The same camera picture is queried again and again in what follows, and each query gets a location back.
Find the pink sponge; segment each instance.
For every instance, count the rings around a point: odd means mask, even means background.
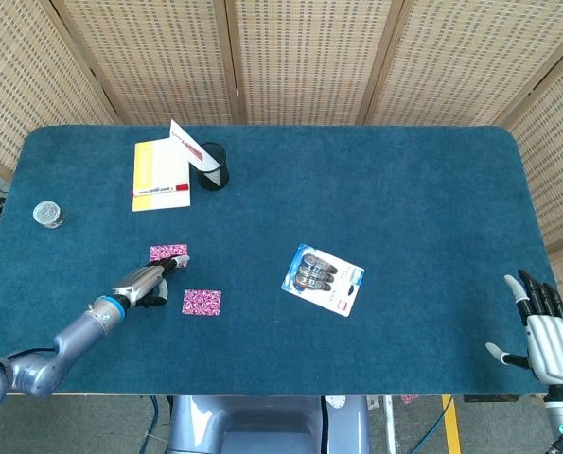
[[[183,314],[186,315],[220,315],[219,290],[185,290]]]
[[[150,261],[162,258],[175,257],[176,255],[188,255],[188,246],[185,244],[162,244],[150,247]]]

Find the robotic hand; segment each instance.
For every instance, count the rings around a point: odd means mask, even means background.
[[[188,260],[187,255],[171,257],[133,271],[113,287],[112,295],[97,298],[56,336],[53,348],[33,348],[0,358],[0,404],[7,391],[36,397],[52,394],[71,367],[120,324],[128,310],[164,305],[167,302],[164,277]],[[153,295],[157,287],[158,294]]]
[[[520,319],[527,335],[528,356],[503,352],[495,343],[485,346],[495,359],[523,369],[548,386],[544,402],[556,441],[547,454],[563,453],[563,302],[558,291],[540,284],[527,272],[519,270],[523,286],[513,276],[504,281],[512,290]]]

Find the blue carpet tabletop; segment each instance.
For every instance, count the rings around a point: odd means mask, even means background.
[[[225,146],[230,183],[191,206],[132,212],[134,143],[168,128],[61,126],[26,140],[0,222],[0,356],[50,346],[97,296],[186,243],[166,306],[131,311],[59,392],[504,394],[543,391],[500,365],[525,354],[502,276],[553,282],[515,140],[495,127],[186,130]],[[32,218],[53,200],[48,230]],[[350,317],[281,289],[300,243],[365,269]],[[181,313],[222,291],[218,317]]]

